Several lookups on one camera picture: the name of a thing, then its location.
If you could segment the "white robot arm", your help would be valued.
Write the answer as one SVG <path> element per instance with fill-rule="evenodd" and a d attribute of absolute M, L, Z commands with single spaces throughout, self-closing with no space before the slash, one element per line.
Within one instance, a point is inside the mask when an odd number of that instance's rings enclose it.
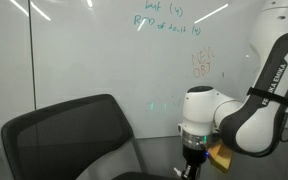
<path fill-rule="evenodd" d="M 243 102 L 212 86 L 189 89 L 178 125 L 185 169 L 182 180 L 198 180 L 202 164 L 214 157 L 210 147 L 222 142 L 251 157 L 270 155 L 283 141 L 288 119 L 288 0 L 267 0 L 258 15 L 250 47 L 260 71 Z"/>

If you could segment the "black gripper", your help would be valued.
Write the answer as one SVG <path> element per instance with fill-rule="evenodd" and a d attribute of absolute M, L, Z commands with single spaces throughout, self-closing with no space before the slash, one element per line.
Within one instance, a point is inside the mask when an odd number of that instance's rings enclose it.
<path fill-rule="evenodd" d="M 183 146 L 182 154 L 186 160 L 186 166 L 180 175 L 181 179 L 199 180 L 201 174 L 201 166 L 207 159 L 206 151 L 195 150 L 187 146 Z"/>

